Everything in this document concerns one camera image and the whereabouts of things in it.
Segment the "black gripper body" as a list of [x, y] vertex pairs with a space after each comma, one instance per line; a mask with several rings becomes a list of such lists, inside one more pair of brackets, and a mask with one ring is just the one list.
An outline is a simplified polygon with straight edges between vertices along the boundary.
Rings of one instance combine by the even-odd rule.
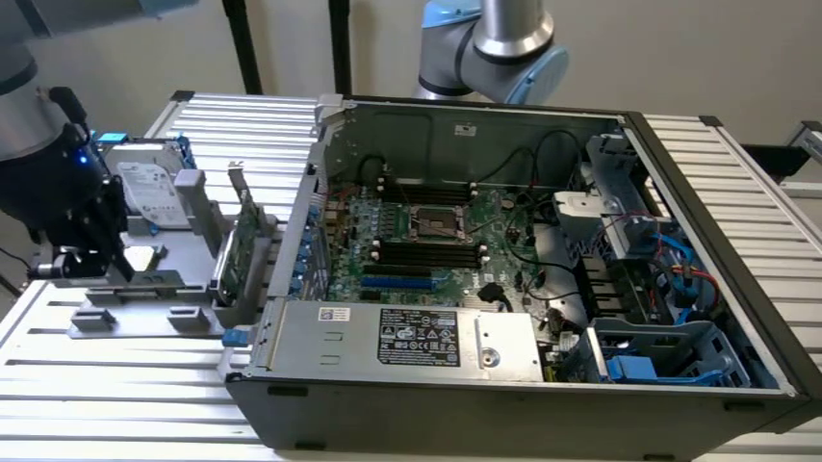
[[72, 124], [43, 149], [1, 163], [1, 211], [23, 223], [35, 244], [123, 249], [121, 180]]

